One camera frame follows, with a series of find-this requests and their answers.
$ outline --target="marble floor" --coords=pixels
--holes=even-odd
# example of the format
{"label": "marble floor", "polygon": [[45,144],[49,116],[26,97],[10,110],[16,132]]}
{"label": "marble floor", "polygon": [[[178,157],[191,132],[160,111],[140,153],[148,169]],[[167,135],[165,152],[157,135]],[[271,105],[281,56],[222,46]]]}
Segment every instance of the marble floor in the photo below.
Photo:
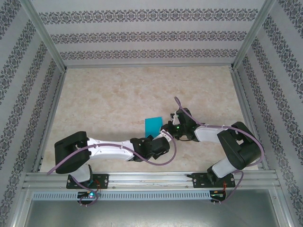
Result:
{"label": "marble floor", "polygon": [[[227,66],[68,69],[41,172],[55,165],[55,142],[77,131],[109,141],[144,137],[145,118],[161,116],[166,123],[178,109],[174,96],[201,122],[243,121]],[[221,145],[212,142],[177,141],[177,148],[175,160],[166,166],[120,160],[89,164],[95,172],[204,171],[225,157]],[[172,155],[171,148],[155,162]]]}

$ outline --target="enclosure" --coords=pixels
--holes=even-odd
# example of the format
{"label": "enclosure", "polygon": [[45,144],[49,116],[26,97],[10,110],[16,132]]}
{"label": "enclosure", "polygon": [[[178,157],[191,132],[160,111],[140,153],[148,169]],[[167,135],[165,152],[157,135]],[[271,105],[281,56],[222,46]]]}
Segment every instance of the enclosure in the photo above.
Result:
{"label": "enclosure", "polygon": [[[301,0],[0,4],[0,226],[303,225]],[[175,96],[201,122],[244,122],[264,147],[226,203],[188,177],[226,157],[213,142],[177,141],[166,166],[90,160],[108,174],[93,207],[68,175],[46,175],[55,142],[142,138]]]}

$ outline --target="beige tabletop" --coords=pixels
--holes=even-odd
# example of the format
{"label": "beige tabletop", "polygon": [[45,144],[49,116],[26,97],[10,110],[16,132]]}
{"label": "beige tabletop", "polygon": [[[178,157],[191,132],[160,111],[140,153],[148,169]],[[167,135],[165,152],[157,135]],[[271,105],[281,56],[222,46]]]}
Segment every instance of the beige tabletop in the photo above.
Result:
{"label": "beige tabletop", "polygon": [[[55,142],[77,131],[108,141],[144,137],[144,119],[161,116],[165,124],[178,109],[174,96],[201,122],[243,122],[227,66],[68,69],[41,172],[55,165]],[[168,154],[150,161],[168,161],[172,146]],[[89,164],[94,172],[204,171],[225,157],[221,145],[213,142],[177,141],[177,148],[176,158],[166,166],[109,159]]]}

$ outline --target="patterned wallpaper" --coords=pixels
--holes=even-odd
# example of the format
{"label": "patterned wallpaper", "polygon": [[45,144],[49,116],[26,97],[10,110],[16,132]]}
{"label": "patterned wallpaper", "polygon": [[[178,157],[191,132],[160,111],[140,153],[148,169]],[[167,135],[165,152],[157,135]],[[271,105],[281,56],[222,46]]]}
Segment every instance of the patterned wallpaper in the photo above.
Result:
{"label": "patterned wallpaper", "polygon": [[302,12],[302,0],[278,0],[238,69],[295,226],[303,226]]}
{"label": "patterned wallpaper", "polygon": [[264,0],[33,0],[67,66],[232,63]]}
{"label": "patterned wallpaper", "polygon": [[0,0],[0,227],[33,170],[62,72],[17,0]]}

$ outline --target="blue block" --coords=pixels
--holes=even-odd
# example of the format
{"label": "blue block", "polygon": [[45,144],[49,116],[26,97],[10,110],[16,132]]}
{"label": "blue block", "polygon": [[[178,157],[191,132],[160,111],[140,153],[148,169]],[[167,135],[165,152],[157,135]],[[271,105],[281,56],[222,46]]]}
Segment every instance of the blue block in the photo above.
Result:
{"label": "blue block", "polygon": [[148,137],[149,135],[152,135],[153,137],[158,136],[162,125],[162,117],[145,119],[145,137]]}

